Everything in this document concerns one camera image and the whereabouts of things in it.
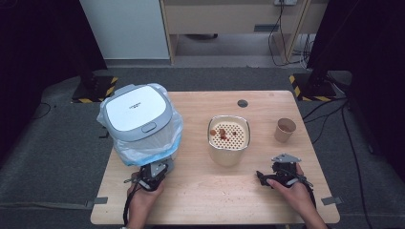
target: paper cup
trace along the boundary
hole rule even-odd
[[[288,141],[289,137],[292,136],[296,129],[294,121],[289,118],[280,118],[277,121],[276,132],[274,133],[274,138],[280,142]]]

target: yellow black tape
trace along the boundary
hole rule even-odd
[[[116,86],[118,81],[118,77],[111,77],[111,81],[108,82],[108,85],[106,87],[106,93],[104,97],[100,98],[91,98],[87,97],[84,95],[83,97],[77,98],[77,99],[72,99],[72,103],[92,103],[92,102],[102,102],[104,101],[105,98],[111,96],[111,94],[114,91],[114,87]]]
[[[301,94],[301,90],[295,80],[294,75],[290,75],[289,76],[289,82],[292,85],[292,89],[295,92],[295,96],[297,97],[298,101],[331,101],[334,100],[335,97],[334,96],[303,96]]]

